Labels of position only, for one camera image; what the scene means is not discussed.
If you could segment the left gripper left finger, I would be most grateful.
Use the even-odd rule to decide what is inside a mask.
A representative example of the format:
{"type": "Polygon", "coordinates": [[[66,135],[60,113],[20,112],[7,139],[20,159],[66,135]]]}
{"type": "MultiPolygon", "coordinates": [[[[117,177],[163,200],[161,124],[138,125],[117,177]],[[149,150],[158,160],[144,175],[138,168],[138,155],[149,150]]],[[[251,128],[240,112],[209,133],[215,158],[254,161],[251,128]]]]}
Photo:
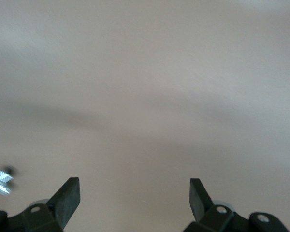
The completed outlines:
{"type": "Polygon", "coordinates": [[[80,181],[69,178],[48,200],[32,203],[9,217],[0,210],[0,232],[62,232],[80,204],[80,181]]]}

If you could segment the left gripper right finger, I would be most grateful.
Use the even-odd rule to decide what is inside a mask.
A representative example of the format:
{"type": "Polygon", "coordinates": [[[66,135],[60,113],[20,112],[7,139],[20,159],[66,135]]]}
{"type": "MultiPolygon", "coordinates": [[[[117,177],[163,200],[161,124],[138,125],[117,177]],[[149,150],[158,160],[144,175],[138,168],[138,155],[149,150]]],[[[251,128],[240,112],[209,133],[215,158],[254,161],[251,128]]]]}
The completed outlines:
{"type": "Polygon", "coordinates": [[[185,232],[288,232],[274,215],[251,213],[246,219],[230,207],[214,203],[201,180],[190,179],[189,204],[194,216],[185,232]]]}

